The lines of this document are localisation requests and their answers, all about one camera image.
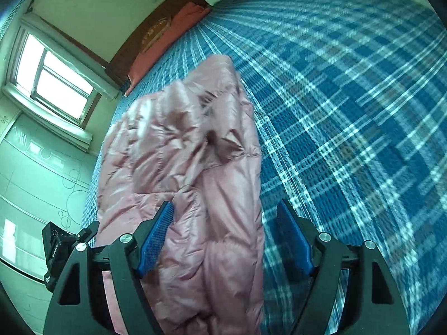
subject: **bed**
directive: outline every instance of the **bed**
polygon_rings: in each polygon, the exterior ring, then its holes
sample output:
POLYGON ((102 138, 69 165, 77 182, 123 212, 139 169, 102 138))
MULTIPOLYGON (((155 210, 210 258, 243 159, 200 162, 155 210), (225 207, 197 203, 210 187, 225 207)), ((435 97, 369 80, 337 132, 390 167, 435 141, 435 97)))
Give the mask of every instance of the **bed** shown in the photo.
MULTIPOLYGON (((278 201, 345 243, 375 241, 412 334, 447 292, 447 36, 409 0, 225 0, 122 98, 183 78, 210 54, 232 57, 262 147, 263 334, 285 334, 309 281, 275 227, 278 201)), ((98 159, 83 213, 96 218, 98 159)), ((337 329, 346 275, 328 333, 337 329)))

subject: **window frame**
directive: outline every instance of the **window frame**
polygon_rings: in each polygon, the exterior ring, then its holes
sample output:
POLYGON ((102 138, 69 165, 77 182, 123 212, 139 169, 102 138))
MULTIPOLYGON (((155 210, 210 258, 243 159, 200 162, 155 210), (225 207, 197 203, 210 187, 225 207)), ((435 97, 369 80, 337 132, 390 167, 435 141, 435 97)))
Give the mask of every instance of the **window frame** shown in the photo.
POLYGON ((14 86, 17 87, 17 89, 26 97, 32 99, 36 104, 40 105, 47 111, 49 111, 52 114, 58 115, 59 117, 62 117, 63 119, 67 120, 68 122, 71 122, 81 128, 85 128, 87 126, 87 123, 93 113, 93 110, 95 109, 101 95, 93 90, 90 95, 86 94, 84 91, 73 85, 71 82, 66 80, 65 78, 61 77, 59 74, 57 74, 52 69, 46 67, 43 62, 45 60, 45 56, 48 53, 48 49, 44 47, 44 51, 42 53, 42 56, 39 61, 39 65, 37 67, 36 75, 34 76, 34 83, 33 83, 33 89, 31 92, 28 92, 25 90, 20 84, 17 83, 17 71, 19 68, 20 61, 22 59, 23 50, 25 48, 25 43, 28 35, 31 35, 26 31, 24 28, 20 28, 19 32, 17 33, 16 40, 13 45, 13 49, 11 52, 11 59, 9 60, 8 65, 8 78, 9 81, 14 84, 14 86), (76 93, 83 96, 87 99, 87 102, 84 106, 84 109, 82 110, 81 116, 79 119, 76 119, 75 117, 69 115, 59 107, 55 106, 53 103, 49 102, 47 99, 43 98, 41 95, 37 93, 37 84, 39 83, 40 75, 42 71, 45 70, 53 77, 60 80, 63 84, 67 85, 71 89, 73 89, 76 93))

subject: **metal screw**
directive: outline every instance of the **metal screw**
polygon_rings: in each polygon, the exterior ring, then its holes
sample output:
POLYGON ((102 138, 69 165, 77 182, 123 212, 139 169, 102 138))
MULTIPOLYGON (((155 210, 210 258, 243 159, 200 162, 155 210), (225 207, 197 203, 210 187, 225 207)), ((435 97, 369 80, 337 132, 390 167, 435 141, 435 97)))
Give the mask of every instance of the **metal screw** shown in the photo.
POLYGON ((365 242, 365 247, 368 249, 374 249, 375 248, 375 243, 373 241, 366 241, 365 242))
POLYGON ((121 237, 119 237, 119 241, 121 243, 129 243, 132 240, 131 234, 123 234, 121 237))
POLYGON ((321 241, 330 241, 332 239, 331 235, 329 233, 320 233, 320 235, 318 236, 320 238, 321 241))
POLYGON ((76 250, 77 250, 78 252, 83 252, 86 248, 87 248, 87 244, 84 243, 83 241, 82 241, 81 243, 78 243, 78 244, 76 245, 76 250))

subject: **wooden headboard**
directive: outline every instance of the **wooden headboard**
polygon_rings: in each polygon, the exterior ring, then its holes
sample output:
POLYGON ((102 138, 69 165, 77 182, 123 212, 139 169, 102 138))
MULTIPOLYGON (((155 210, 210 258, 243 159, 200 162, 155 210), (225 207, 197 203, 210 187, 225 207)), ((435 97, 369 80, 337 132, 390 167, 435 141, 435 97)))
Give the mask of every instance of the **wooden headboard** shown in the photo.
POLYGON ((208 6, 205 0, 165 0, 158 6, 128 37, 116 52, 106 68, 106 74, 121 85, 127 79, 127 73, 141 49, 141 41, 146 32, 163 17, 173 17, 189 1, 208 6))

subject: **white cabinet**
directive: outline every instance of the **white cabinet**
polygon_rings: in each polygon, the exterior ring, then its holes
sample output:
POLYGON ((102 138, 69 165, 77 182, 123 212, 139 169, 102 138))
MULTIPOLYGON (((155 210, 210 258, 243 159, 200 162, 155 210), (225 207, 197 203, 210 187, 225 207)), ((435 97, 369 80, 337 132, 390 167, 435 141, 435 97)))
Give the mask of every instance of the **white cabinet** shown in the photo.
POLYGON ((5 95, 0 98, 0 142, 19 116, 20 109, 5 95))

